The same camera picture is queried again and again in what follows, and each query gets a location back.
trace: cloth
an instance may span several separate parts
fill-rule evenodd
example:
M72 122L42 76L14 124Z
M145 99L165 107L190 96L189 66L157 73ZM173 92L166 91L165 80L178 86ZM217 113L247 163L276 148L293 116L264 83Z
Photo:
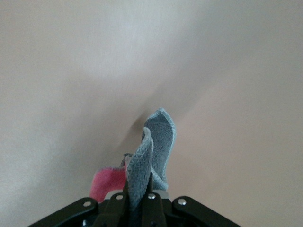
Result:
M139 226L140 201L147 189L150 172L153 188L167 190L166 166L175 143L176 127L163 109L158 109L144 124L142 141L135 154L125 154L119 168L107 167L98 171L92 181L90 197L98 202L112 191L123 189L128 181L130 226Z

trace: gray microfiber cloth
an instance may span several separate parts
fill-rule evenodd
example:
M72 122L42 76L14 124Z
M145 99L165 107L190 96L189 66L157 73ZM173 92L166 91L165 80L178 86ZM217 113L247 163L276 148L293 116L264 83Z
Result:
M129 226L141 225L140 201L147 189L150 172L153 189L167 190L166 166L176 138L176 127L163 109L158 109L144 124L142 142L126 161L126 178L130 197Z

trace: microfiber cloth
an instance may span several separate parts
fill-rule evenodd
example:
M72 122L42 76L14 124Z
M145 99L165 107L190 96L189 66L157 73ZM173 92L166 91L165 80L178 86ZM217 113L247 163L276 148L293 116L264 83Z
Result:
M130 198L130 226L140 226L140 201L147 189L150 172L153 188L167 190L166 166L176 138L176 127L163 109L158 109L144 124L142 141L136 152L125 154L119 168L107 167L93 179L90 197L98 202L112 191L123 189L127 180Z

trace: pink cloth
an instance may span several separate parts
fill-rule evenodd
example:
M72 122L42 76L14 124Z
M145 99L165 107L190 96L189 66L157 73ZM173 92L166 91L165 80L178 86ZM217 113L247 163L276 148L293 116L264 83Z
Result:
M107 193L123 189L126 182L125 168L107 167L94 175L89 196L97 202L103 202Z

